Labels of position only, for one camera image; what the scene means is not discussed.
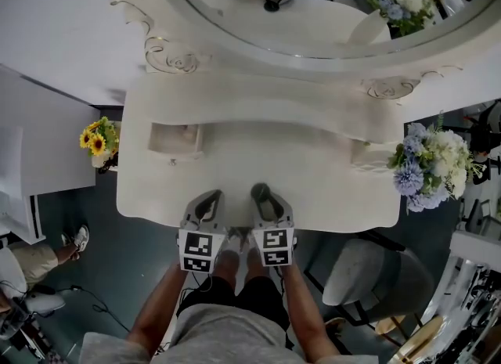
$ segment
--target blue hydrangea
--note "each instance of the blue hydrangea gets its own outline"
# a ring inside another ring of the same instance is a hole
[[[419,137],[415,135],[408,135],[404,138],[404,154],[406,157],[413,157],[414,155],[423,151],[424,146]]]
[[[410,211],[421,212],[424,209],[434,210],[442,201],[449,198],[449,192],[442,183],[433,193],[416,194],[407,197],[407,207]]]
[[[421,212],[424,206],[420,202],[420,195],[407,197],[407,208],[412,212]]]
[[[387,9],[388,17],[392,20],[401,20],[404,16],[402,7],[399,4],[394,4]]]
[[[412,196],[423,187],[424,176],[419,164],[414,160],[406,161],[393,175],[393,183],[403,196]]]
[[[408,127],[408,134],[415,135],[419,139],[426,139],[430,133],[421,123],[411,123]]]
[[[377,0],[379,2],[379,6],[384,9],[384,10],[387,10],[390,6],[393,5],[393,0]]]
[[[402,8],[402,17],[406,20],[409,20],[411,17],[411,13],[408,9]]]

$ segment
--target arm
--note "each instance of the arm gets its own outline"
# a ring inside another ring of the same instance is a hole
[[[283,266],[282,272],[290,323],[308,362],[316,362],[330,355],[339,355],[339,351],[327,336],[319,308],[296,263]]]
[[[171,264],[135,319],[127,340],[143,346],[150,357],[157,351],[174,315],[187,272],[176,260]]]
[[[0,289],[0,314],[9,311],[11,308],[9,300],[3,294],[2,289]]]

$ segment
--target cable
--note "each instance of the cable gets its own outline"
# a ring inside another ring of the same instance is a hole
[[[275,269],[276,275],[278,275],[278,277],[280,278],[280,289],[282,289],[280,291],[280,295],[283,298],[283,295],[285,294],[285,286],[284,286],[285,279],[283,278],[282,271],[279,271],[279,267],[273,267],[273,268]]]
[[[61,289],[61,290],[58,290],[58,292],[62,292],[62,291],[65,291],[65,290],[80,290],[82,292],[85,292],[87,294],[90,294],[91,296],[93,296],[99,303],[101,303],[101,305],[103,305],[102,307],[99,306],[99,305],[92,305],[92,309],[95,311],[95,312],[103,312],[105,314],[108,314],[111,318],[113,318],[118,325],[120,325],[122,328],[124,328],[128,333],[131,332],[131,330],[129,328],[127,328],[122,321],[120,321],[118,319],[118,317],[113,314],[113,312],[108,308],[107,304],[102,301],[99,297],[97,297],[93,292],[91,292],[90,290],[86,290],[84,289],[83,287],[80,287],[80,286],[75,286],[75,285],[72,285],[70,288],[66,288],[66,289]]]
[[[197,278],[196,278],[196,276],[195,276],[195,272],[191,272],[191,275],[192,275],[192,277],[195,279],[195,282],[196,282],[196,284],[198,285],[198,287],[200,287],[200,284],[199,284],[199,282],[198,282],[198,279],[197,279]]]
[[[8,280],[0,280],[0,285],[6,285],[7,287],[10,287],[11,289],[15,290],[16,292],[22,293],[23,298],[24,298],[24,296],[26,296],[28,294],[28,290],[25,292],[22,292],[21,290],[16,289],[14,287],[14,285],[12,285]]]
[[[195,289],[195,288],[193,288],[193,287],[185,287],[183,290],[181,290],[181,297],[179,298],[179,305],[181,305],[181,304],[182,304],[182,302],[185,300],[185,298],[186,298],[186,295],[187,295],[188,291],[195,291],[195,290],[197,290],[197,291],[199,291],[199,292],[201,292],[201,293],[206,293],[206,292],[208,292],[210,289],[212,289],[212,276],[207,275],[207,279],[210,279],[210,280],[211,280],[211,285],[207,288],[207,290],[200,290],[201,285],[199,285],[199,287],[198,287],[197,289]]]

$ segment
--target white wall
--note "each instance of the white wall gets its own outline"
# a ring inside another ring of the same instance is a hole
[[[91,104],[123,102],[143,40],[110,0],[0,0],[0,63]]]

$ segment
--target gray chair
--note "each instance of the gray chair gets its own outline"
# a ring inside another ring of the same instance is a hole
[[[409,249],[389,250],[353,239],[334,264],[323,303],[335,306],[352,325],[366,325],[418,312],[426,307],[433,287],[431,274]]]
[[[491,200],[480,201],[475,200],[471,208],[470,215],[461,218],[465,222],[464,229],[467,232],[474,233],[480,236],[488,236],[494,239],[501,238],[501,222],[489,214],[484,215],[483,207],[488,205],[490,211]],[[464,199],[461,200],[461,211],[464,211]]]

